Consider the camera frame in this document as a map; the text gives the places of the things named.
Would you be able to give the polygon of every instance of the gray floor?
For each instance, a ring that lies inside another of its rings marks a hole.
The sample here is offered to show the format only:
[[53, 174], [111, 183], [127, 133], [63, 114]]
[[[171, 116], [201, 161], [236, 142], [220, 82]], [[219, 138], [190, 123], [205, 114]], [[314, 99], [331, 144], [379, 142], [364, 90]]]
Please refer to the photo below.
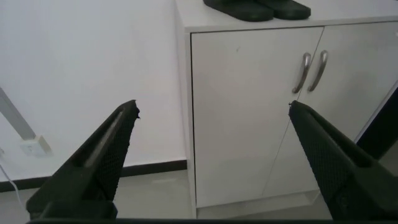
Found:
[[[381, 159], [381, 163], [398, 175], [398, 143]], [[37, 189], [21, 190], [24, 203]], [[119, 218], [192, 218], [187, 171], [124, 177], [119, 181], [114, 200]], [[239, 219], [331, 219], [322, 197], [311, 206], [290, 208]], [[22, 224], [29, 221], [19, 206], [15, 192], [0, 193], [0, 222]]]

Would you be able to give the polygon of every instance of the cable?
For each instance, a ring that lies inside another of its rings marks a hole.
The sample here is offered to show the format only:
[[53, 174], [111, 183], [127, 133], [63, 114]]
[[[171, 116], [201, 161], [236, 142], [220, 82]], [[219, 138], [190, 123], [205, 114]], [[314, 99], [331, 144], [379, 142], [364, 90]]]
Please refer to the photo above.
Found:
[[6, 171], [4, 171], [4, 169], [2, 168], [2, 165], [1, 165], [1, 164], [0, 164], [0, 169], [1, 169], [2, 173], [6, 176], [7, 180], [8, 180], [8, 181], [12, 184], [12, 186], [15, 188], [15, 192], [16, 192], [16, 194], [17, 194], [17, 198], [18, 198], [19, 205], [21, 206], [22, 210], [25, 212], [26, 209], [25, 209], [24, 205], [22, 204], [21, 198], [20, 198], [20, 196], [19, 196], [19, 191], [18, 191], [17, 185], [8, 177]]

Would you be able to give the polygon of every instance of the electrical socket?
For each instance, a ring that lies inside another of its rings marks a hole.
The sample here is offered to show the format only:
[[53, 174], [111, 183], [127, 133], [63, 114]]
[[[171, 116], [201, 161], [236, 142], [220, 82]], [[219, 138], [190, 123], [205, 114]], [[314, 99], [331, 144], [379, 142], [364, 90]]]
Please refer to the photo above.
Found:
[[19, 146], [28, 156], [46, 157], [51, 155], [51, 148], [43, 136], [36, 136], [35, 139], [22, 141]]

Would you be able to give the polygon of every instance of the silver handle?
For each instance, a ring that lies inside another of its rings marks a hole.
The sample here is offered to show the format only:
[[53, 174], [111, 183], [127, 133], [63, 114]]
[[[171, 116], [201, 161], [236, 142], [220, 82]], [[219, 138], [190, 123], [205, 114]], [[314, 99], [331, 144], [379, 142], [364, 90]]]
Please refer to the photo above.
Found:
[[313, 91], [317, 87], [319, 80], [321, 80], [323, 72], [325, 71], [326, 63], [328, 63], [328, 51], [323, 50], [321, 52], [321, 64], [319, 66], [318, 75], [313, 81], [312, 85], [308, 87], [308, 91]]
[[310, 70], [310, 66], [311, 66], [310, 53], [305, 53], [303, 55], [303, 65], [302, 66], [304, 67], [303, 74], [302, 74], [301, 79], [300, 79], [299, 83], [297, 84], [297, 86], [293, 88], [293, 90], [292, 90], [293, 93], [298, 93], [301, 90], [301, 88], [304, 85], [305, 79], [307, 78], [307, 74], [308, 74], [308, 71]]

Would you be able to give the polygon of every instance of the cabinet door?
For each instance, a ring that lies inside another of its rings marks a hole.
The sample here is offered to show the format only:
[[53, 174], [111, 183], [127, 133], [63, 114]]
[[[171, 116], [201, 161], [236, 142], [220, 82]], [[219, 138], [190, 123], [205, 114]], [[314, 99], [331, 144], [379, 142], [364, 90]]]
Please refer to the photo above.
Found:
[[192, 34], [197, 206], [262, 197], [323, 28]]
[[[398, 79], [397, 32], [398, 22], [325, 27], [298, 100], [354, 141]], [[325, 71], [309, 92], [324, 50], [328, 51]], [[290, 124], [264, 193], [313, 190], [317, 188], [314, 180]]]

